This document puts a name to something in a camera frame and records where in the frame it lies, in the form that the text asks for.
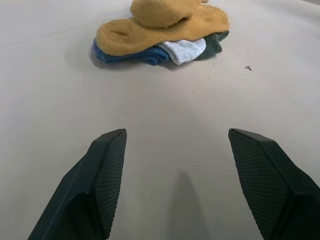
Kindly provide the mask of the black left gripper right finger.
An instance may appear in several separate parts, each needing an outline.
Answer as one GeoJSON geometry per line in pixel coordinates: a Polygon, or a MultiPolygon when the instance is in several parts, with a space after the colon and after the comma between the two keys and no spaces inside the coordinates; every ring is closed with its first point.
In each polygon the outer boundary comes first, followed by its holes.
{"type": "Polygon", "coordinates": [[[272,139],[231,128],[242,192],[265,240],[318,240],[320,188],[272,139]]]}

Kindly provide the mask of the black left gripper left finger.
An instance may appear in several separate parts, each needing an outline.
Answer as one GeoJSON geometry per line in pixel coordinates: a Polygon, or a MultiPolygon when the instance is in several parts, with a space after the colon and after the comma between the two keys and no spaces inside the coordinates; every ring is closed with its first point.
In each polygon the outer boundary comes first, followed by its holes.
{"type": "Polygon", "coordinates": [[[127,131],[95,139],[64,175],[30,240],[107,240],[120,195],[127,131]]]}

